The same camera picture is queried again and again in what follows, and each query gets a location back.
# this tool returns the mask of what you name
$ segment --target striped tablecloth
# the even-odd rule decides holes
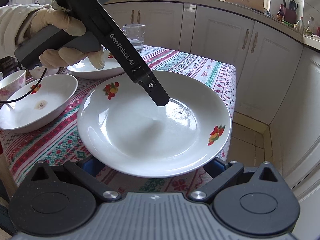
[[[145,46],[141,56],[152,70],[166,70],[193,77],[211,87],[227,105],[233,117],[236,95],[236,71],[232,65],[163,48]],[[78,79],[79,86],[69,106],[53,122],[28,134],[0,131],[0,141],[10,169],[19,185],[37,160],[62,165],[70,159],[83,159],[90,153],[82,143],[76,126],[79,105],[85,96],[104,80]],[[226,160],[230,140],[219,153]],[[122,174],[105,167],[97,178],[113,189],[126,191],[185,191],[188,193],[208,182],[211,177],[200,168],[167,179],[145,179]]]

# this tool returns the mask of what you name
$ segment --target clear glass of water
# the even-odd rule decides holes
[[[127,24],[123,26],[123,31],[134,48],[139,52],[142,51],[146,26],[144,24]]]

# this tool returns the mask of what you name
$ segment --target table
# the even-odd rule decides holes
[[[211,87],[227,105],[233,118],[236,96],[236,69],[211,59],[169,49],[145,46],[140,53],[152,70],[166,70],[195,78]],[[70,73],[63,69],[60,73]],[[46,160],[49,165],[62,165],[70,159],[84,159],[89,151],[82,143],[76,126],[79,106],[85,96],[105,80],[78,79],[79,86],[65,111],[45,127],[28,134],[0,130],[0,142],[13,176],[19,185],[33,164]],[[227,159],[230,139],[219,153]],[[124,194],[127,191],[183,191],[186,194],[207,183],[211,177],[200,168],[191,173],[166,179],[129,176],[105,167],[97,179]]]

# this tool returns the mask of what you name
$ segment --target white sleeve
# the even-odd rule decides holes
[[[0,7],[0,59],[7,56],[14,57],[14,51],[18,47],[17,35],[19,34],[23,39],[25,31],[33,19],[33,17],[28,17],[29,14],[42,8],[51,8],[51,6],[13,4]]]

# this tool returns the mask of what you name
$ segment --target countertop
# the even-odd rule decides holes
[[[292,28],[288,27],[287,25],[265,15],[259,13],[257,11],[251,10],[247,7],[243,7],[237,4],[224,2],[220,0],[110,0],[107,4],[112,3],[121,3],[121,2],[138,2],[138,1],[165,1],[165,2],[179,2],[179,3],[190,3],[196,5],[202,5],[207,7],[212,7],[228,12],[232,12],[254,21],[261,22],[265,25],[268,25],[288,36],[295,39],[296,41],[305,44],[309,47],[312,47],[320,52],[320,41],[315,40],[313,38],[305,37],[302,34],[296,32]]]

